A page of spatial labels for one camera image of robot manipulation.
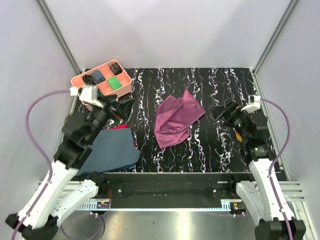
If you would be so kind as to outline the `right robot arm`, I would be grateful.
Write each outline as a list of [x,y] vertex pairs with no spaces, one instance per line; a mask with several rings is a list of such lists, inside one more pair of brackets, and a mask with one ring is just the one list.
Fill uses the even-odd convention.
[[212,106],[215,121],[232,128],[240,141],[240,153],[254,180],[228,182],[227,192],[232,198],[241,198],[254,224],[257,240],[301,240],[306,225],[292,212],[276,176],[266,135],[268,118],[260,113],[259,96],[250,96],[246,106],[231,101],[226,105]]

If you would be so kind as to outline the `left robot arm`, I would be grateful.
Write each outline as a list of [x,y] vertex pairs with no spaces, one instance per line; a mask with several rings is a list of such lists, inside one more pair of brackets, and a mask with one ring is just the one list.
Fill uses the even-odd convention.
[[58,198],[92,153],[91,145],[110,119],[127,120],[135,100],[118,100],[115,94],[99,97],[102,106],[90,113],[69,114],[61,129],[63,140],[53,160],[45,156],[49,171],[36,193],[18,213],[8,215],[5,222],[25,240],[51,240],[64,220],[90,198],[103,198],[108,193],[106,177],[98,172],[88,174],[82,184],[63,200]]

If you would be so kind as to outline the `purple satin napkin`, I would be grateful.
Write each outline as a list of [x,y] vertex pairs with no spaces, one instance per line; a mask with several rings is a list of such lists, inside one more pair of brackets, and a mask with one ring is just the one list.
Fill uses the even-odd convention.
[[178,145],[190,135],[190,126],[205,110],[194,96],[184,89],[181,97],[169,95],[156,109],[154,135],[161,149]]

